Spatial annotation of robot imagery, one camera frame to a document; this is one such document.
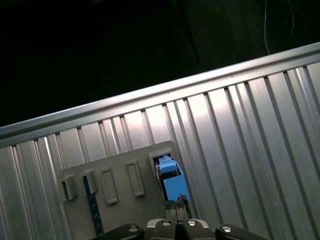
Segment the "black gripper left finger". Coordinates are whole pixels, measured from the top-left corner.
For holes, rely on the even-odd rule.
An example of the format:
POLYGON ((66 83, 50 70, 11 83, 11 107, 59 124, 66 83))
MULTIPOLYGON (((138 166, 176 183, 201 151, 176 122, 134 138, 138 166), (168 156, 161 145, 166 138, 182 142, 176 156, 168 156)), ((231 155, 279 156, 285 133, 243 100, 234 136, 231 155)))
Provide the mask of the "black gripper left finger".
POLYGON ((176 206, 173 200, 164 204, 165 217, 150 220, 143 228, 135 223, 127 223, 94 240, 174 240, 177 228, 176 206))

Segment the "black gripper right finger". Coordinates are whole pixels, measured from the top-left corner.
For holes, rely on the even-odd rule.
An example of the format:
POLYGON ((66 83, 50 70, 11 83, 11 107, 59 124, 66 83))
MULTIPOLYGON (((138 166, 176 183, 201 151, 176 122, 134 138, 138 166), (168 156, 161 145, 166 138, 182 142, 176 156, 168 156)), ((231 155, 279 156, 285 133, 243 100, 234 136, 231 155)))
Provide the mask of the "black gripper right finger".
POLYGON ((221 224, 212 230, 204 220, 192 218, 186 196, 176 200, 176 222, 186 240, 263 240, 264 237, 231 224, 221 224))

